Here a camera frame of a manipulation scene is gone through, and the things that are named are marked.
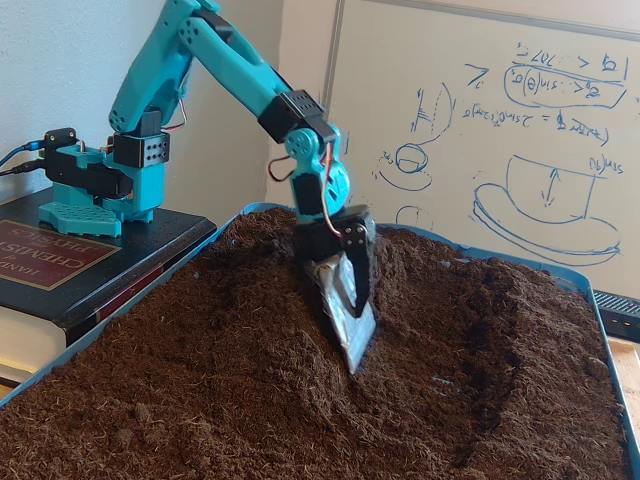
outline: white wall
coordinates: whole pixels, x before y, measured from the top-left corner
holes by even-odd
[[[640,32],[638,0],[437,0],[432,3]],[[284,0],[280,71],[295,88],[307,89],[316,99],[321,98],[327,75],[337,5],[338,0]],[[280,155],[282,148],[272,146],[271,158]],[[281,165],[277,173],[286,173],[289,167]],[[293,205],[288,182],[276,184],[269,180],[267,201]]]
[[[282,1],[226,0],[223,15],[273,64]],[[0,156],[52,128],[72,126],[92,146],[162,0],[0,0]],[[266,192],[268,138],[197,64],[190,123],[172,143],[165,207],[221,223]],[[21,154],[8,167],[29,158]],[[0,202],[50,183],[42,172],[0,178]]]

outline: book title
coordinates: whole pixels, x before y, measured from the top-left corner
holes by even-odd
[[[52,290],[119,250],[84,238],[0,221],[0,278]]]

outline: whiteboard frame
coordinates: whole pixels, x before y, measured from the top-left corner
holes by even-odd
[[[322,103],[325,105],[327,112],[329,112],[331,109],[331,96],[333,94],[333,83],[336,75],[336,63],[338,61],[338,52],[340,48],[340,31],[342,30],[344,7],[347,1],[384,3],[387,5],[396,5],[398,7],[418,8],[422,10],[431,10],[453,15],[482,18],[485,20],[497,20],[500,22],[517,23],[520,25],[527,25],[531,27],[563,30],[572,33],[585,33],[588,35],[596,35],[599,37],[614,38],[617,40],[640,42],[640,33],[598,27],[595,25],[569,23],[561,20],[531,18],[514,13],[502,13],[495,10],[445,5],[442,3],[433,2],[431,0],[338,0],[336,16],[333,25],[333,36],[331,38],[331,48],[329,53],[327,74],[325,76],[324,90],[322,94]]]

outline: whiteboard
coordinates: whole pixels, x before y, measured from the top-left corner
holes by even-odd
[[[640,297],[640,43],[345,0],[350,203]]]

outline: book cover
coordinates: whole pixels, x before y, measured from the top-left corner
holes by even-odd
[[[119,238],[62,235],[38,220],[51,200],[47,189],[0,205],[0,306],[54,323],[67,345],[216,231],[204,217],[157,209]]]

